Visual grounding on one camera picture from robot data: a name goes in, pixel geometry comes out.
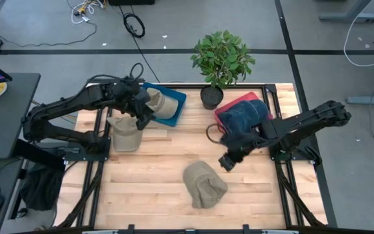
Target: concrete floor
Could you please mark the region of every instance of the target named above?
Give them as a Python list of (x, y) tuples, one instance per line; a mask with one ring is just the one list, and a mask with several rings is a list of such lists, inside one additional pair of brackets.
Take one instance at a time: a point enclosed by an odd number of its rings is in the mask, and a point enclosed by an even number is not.
[[(72, 5), (80, 3), (69, 0)], [(343, 12), (354, 1), (280, 1), (293, 48), (296, 50), (341, 51), (349, 25), (318, 20), (321, 12)], [(152, 6), (134, 6), (143, 20), (146, 35), (138, 40), (142, 49), (189, 49), (198, 39), (216, 30), (228, 29), (241, 36), (251, 49), (285, 50), (275, 2), (269, 0), (157, 0)], [(374, 2), (366, 12), (374, 13)], [(95, 9), (88, 15), (97, 24), (97, 33), (87, 41), (56, 47), (26, 47), (6, 43), (3, 49), (39, 50), (41, 55), (0, 55), (0, 68), (6, 72), (42, 74), (35, 100), (55, 101), (71, 96), (87, 78), (106, 73), (128, 74), (139, 54), (123, 55), (47, 55), (59, 49), (136, 49), (122, 18), (111, 8)], [(91, 25), (70, 22), (70, 9), (64, 1), (47, 4), (42, 0), (6, 0), (0, 11), (0, 35), (19, 44), (69, 42), (91, 33)], [(374, 49), (374, 23), (353, 27), (347, 48)], [(145, 55), (162, 82), (199, 82), (203, 78), (191, 69), (189, 54)], [(256, 65), (247, 82), (294, 83), (288, 55), (254, 54)], [(374, 62), (374, 55), (351, 56), (357, 63)], [(343, 55), (296, 55), (306, 100), (310, 108), (333, 99), (344, 102), (347, 96), (370, 95), (374, 89), (374, 67), (359, 68)], [(154, 82), (145, 66), (143, 77)], [(324, 129), (317, 134), (325, 175), (338, 227), (374, 229), (374, 140), (369, 131), (368, 108), (348, 105), (353, 115), (348, 125)], [(62, 120), (55, 124), (72, 128)], [(30, 230), (49, 225), (53, 212), (36, 215), (30, 220), (7, 222), (3, 233)]]

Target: denim cloth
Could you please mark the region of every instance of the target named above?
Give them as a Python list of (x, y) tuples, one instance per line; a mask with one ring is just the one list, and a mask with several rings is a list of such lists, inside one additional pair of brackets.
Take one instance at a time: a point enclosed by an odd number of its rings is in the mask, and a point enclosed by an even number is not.
[(251, 127), (268, 120), (269, 111), (259, 99), (241, 101), (218, 115), (230, 135), (250, 133)]

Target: black desk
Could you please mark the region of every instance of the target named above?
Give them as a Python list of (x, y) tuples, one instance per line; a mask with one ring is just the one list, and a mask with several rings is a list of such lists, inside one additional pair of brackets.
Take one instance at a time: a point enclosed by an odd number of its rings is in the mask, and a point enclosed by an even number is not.
[[(12, 82), (9, 82), (6, 92), (0, 97), (0, 169), (7, 163), (17, 160), (11, 157), (11, 154), (21, 130), (20, 120), (29, 110), (40, 80), (38, 73), (11, 73), (10, 75)], [(22, 162), (23, 160), (13, 162), (0, 172), (0, 186), (5, 197), (4, 206), (0, 211), (0, 229)]]

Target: beige cap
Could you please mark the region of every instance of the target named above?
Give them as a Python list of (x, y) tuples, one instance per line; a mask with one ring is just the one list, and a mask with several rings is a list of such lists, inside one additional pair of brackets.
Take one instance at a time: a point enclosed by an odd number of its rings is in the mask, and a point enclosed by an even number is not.
[(215, 206), (227, 191), (227, 184), (203, 161), (189, 165), (182, 179), (192, 195), (194, 208)]
[(165, 96), (155, 88), (148, 88), (147, 92), (151, 100), (146, 104), (154, 111), (155, 117), (166, 120), (174, 116), (179, 106), (179, 101), (172, 97)]
[(114, 129), (112, 145), (115, 151), (135, 151), (140, 147), (142, 131), (136, 128), (136, 118), (123, 116), (107, 120)]

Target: wooden table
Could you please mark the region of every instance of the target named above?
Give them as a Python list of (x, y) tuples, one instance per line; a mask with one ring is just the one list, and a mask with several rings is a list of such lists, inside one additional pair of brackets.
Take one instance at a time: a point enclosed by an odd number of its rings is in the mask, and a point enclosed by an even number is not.
[[(135, 224), (136, 229), (242, 229), (243, 224), (249, 224), (251, 229), (284, 228), (275, 165), (268, 149), (254, 150), (232, 172), (226, 172), (218, 163), (226, 148), (211, 143), (205, 135), (206, 127), (215, 122), (213, 111), (203, 108), (199, 89), (178, 91), (187, 94), (187, 100), (176, 127), (151, 122), (143, 130), (139, 150), (116, 153), (111, 147), (95, 227), (127, 229)], [(262, 99), (260, 90), (228, 89), (220, 107), (248, 92)], [(283, 118), (299, 113), (292, 84), (277, 84), (277, 93)], [(95, 116), (95, 111), (80, 111), (76, 130), (92, 130)], [(220, 134), (214, 131), (212, 136)], [(198, 160), (208, 163), (228, 184), (226, 195), (211, 209), (192, 208), (192, 199), (182, 182), (183, 170)], [(327, 223), (313, 166), (307, 161), (292, 164), (302, 200), (320, 221)], [(65, 175), (55, 224), (63, 221), (79, 200), (85, 170), (86, 162), (79, 162)], [(288, 203), (296, 224), (289, 196)], [(88, 209), (85, 218), (87, 223)]]

